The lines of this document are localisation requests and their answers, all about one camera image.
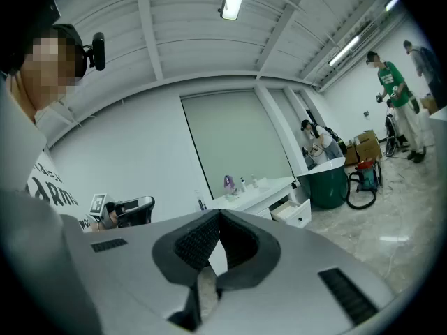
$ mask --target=cable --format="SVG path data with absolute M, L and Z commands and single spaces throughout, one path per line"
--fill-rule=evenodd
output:
M 316 70 L 316 72 L 315 72 L 315 78 L 314 78 L 314 81 L 311 83 L 311 87 L 314 87 L 314 83 L 315 83 L 315 81 L 316 81 L 316 78 L 318 77 L 318 72 L 320 72 L 320 70 L 322 69 L 322 67 L 323 66 L 325 66 L 326 65 L 326 63 L 324 63 L 324 64 L 322 64 L 321 66 L 320 66 L 320 68 L 318 69 L 318 70 Z
M 360 183 L 359 179 L 352 179 L 351 178 L 352 175 L 358 175 L 360 177 L 360 173 L 358 171 L 355 171 L 355 172 L 352 172 L 348 177 L 348 193 L 346 194 L 346 203 L 352 209 L 366 209 L 376 202 L 376 199 L 377 199 L 376 192 L 372 189 L 369 190 L 372 192 L 372 201 L 368 202 L 367 204 L 364 204 L 362 206 L 355 206 L 354 204 L 351 204 L 351 202 L 349 201 L 349 195 L 351 194 L 351 181 Z

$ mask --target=black device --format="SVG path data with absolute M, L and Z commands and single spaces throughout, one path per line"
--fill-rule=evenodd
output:
M 82 49 L 83 66 L 82 70 L 76 73 L 76 77 L 84 77 L 87 70 L 87 58 L 89 59 L 89 67 L 95 67 L 97 70 L 103 70 L 105 68 L 105 43 L 104 33 L 96 32 L 93 36 L 91 45 L 83 45 L 81 37 L 72 24 L 56 24 L 52 26 L 53 29 L 62 30 L 68 37 L 75 41 L 75 45 Z
M 125 202 L 108 202 L 105 204 L 107 212 L 115 211 L 118 218 L 118 228 L 147 225 L 151 223 L 152 210 L 155 199 L 147 196 Z

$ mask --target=roller blind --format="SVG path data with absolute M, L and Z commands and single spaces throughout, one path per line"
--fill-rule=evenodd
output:
M 234 91 L 182 101 L 213 198 L 225 195 L 224 177 L 251 183 L 292 175 L 281 141 L 254 91 Z

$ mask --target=white machine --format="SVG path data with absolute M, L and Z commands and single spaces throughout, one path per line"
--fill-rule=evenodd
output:
M 110 214 L 115 211 L 118 227 L 131 227 L 151 223 L 154 206 L 155 199 L 151 196 L 115 202 L 107 193 L 95 193 L 89 214 L 108 229 L 116 227 L 110 218 Z

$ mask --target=vacuum cleaner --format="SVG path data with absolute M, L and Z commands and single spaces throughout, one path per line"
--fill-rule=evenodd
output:
M 358 179 L 353 179 L 352 176 L 358 176 Z M 357 182 L 357 192 L 360 191 L 371 191 L 372 200 L 367 204 L 361 206 L 355 206 L 349 201 L 349 196 L 351 194 L 351 181 Z M 348 176 L 348 193 L 346 194 L 346 203 L 352 209 L 366 209 L 376 202 L 377 199 L 377 189 L 382 186 L 382 169 L 380 163 L 376 160 L 363 161 L 356 166 L 356 171 L 352 172 Z

